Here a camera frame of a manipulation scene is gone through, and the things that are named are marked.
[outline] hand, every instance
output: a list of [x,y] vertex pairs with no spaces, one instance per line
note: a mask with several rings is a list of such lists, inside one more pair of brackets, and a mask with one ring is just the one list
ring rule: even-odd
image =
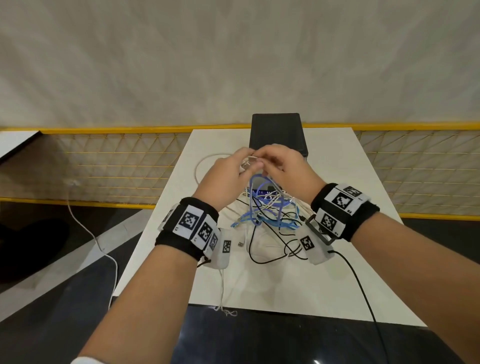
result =
[[309,205],[326,185],[303,156],[287,146],[264,146],[253,155],[264,163],[264,174],[268,173],[286,192]]
[[242,193],[250,178],[264,167],[264,164],[258,161],[240,173],[240,164],[253,152],[253,149],[244,147],[228,158],[217,159],[198,185],[193,197],[208,203],[217,211],[230,205]]

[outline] black device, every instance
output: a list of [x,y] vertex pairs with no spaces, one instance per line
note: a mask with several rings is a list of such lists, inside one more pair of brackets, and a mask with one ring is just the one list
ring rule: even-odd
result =
[[253,114],[250,148],[260,149],[267,144],[283,144],[308,157],[307,143],[300,114]]

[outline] forearm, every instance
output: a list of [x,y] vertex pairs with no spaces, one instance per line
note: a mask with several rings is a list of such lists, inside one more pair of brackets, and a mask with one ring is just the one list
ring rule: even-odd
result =
[[377,213],[353,245],[390,288],[467,363],[480,358],[480,265]]
[[170,363],[197,262],[156,246],[112,306],[80,356],[109,364]]

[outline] white sleeve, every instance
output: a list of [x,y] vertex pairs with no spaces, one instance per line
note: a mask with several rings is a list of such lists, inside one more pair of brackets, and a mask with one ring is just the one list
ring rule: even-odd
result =
[[82,356],[80,358],[76,358],[71,364],[104,364],[99,362],[97,359],[87,358],[86,356]]

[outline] finger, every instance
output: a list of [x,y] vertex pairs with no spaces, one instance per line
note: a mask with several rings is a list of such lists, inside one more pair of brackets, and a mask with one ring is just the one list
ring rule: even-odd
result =
[[268,146],[263,146],[257,151],[254,152],[255,157],[261,158],[276,158],[280,162],[285,160],[285,154],[289,151],[287,146],[281,144],[272,144]]
[[264,164],[264,172],[266,171],[274,180],[281,178],[283,171],[281,171],[275,164],[265,158],[258,158],[258,161]]
[[264,167],[264,164],[262,162],[253,163],[250,166],[250,168],[248,168],[245,172],[240,174],[240,179],[242,180],[242,183],[246,186],[250,178],[252,178],[253,175],[257,173],[259,170],[261,170],[263,167]]
[[231,155],[232,159],[235,159],[241,163],[246,157],[251,156],[253,154],[254,150],[247,148],[244,146],[243,148],[240,148],[237,150],[235,153]]

